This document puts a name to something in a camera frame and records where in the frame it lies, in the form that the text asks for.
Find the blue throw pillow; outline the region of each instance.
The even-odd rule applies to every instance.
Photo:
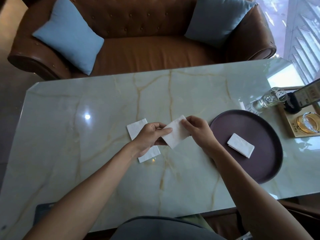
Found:
[[[247,0],[197,0],[185,36],[220,48],[255,4]]]
[[[96,35],[70,0],[57,0],[50,20],[32,34],[90,75],[104,39]]]

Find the hand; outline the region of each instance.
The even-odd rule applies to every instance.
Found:
[[[204,119],[191,115],[186,117],[186,120],[182,120],[181,123],[189,131],[196,144],[205,152],[210,147],[219,145],[207,121]]]
[[[142,157],[147,151],[157,145],[167,145],[161,136],[170,134],[172,128],[163,129],[166,125],[160,122],[148,123],[132,141],[137,151],[136,157]]]

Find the person's right hand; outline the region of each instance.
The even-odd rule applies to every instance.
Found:
[[[186,120],[182,120],[181,123],[202,149],[207,150],[212,146],[219,145],[207,121],[204,119],[191,115],[186,117]]]

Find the forearm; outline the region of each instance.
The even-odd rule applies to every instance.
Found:
[[[206,150],[255,239],[312,239],[300,223],[221,146]]]
[[[24,239],[83,239],[134,158],[125,145],[98,171],[59,200]]]

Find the sofa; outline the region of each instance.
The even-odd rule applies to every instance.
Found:
[[[24,14],[8,60],[44,80],[88,77],[61,54],[32,37],[49,20],[56,0],[38,0]],[[255,5],[222,48],[184,34],[197,0],[70,0],[89,27],[104,38],[90,76],[134,73],[267,59],[276,46]]]

